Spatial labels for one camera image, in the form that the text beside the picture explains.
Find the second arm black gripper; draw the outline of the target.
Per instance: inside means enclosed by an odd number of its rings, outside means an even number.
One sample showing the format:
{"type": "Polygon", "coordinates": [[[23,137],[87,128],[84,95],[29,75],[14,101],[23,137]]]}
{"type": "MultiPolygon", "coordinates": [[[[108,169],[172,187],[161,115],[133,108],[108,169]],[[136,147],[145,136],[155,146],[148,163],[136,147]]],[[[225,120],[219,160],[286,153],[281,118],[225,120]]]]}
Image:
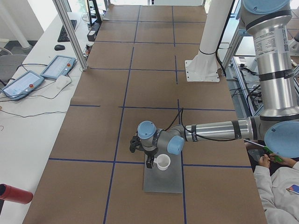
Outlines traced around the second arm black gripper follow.
{"type": "Polygon", "coordinates": [[[144,153],[147,155],[147,158],[154,158],[157,154],[156,147],[144,147],[144,153]]]}

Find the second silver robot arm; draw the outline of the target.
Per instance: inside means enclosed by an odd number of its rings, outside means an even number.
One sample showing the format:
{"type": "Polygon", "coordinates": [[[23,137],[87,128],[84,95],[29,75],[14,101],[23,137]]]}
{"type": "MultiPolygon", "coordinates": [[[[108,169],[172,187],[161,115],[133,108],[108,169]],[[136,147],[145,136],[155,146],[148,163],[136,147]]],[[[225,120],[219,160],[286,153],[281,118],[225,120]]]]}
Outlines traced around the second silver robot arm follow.
{"type": "Polygon", "coordinates": [[[138,125],[130,151],[143,151],[153,160],[159,150],[178,155],[187,141],[263,140],[272,153],[299,155],[299,106],[286,25],[292,17],[287,0],[244,0],[239,24],[254,39],[263,110],[258,116],[208,124],[156,128],[151,121],[138,125]]]}

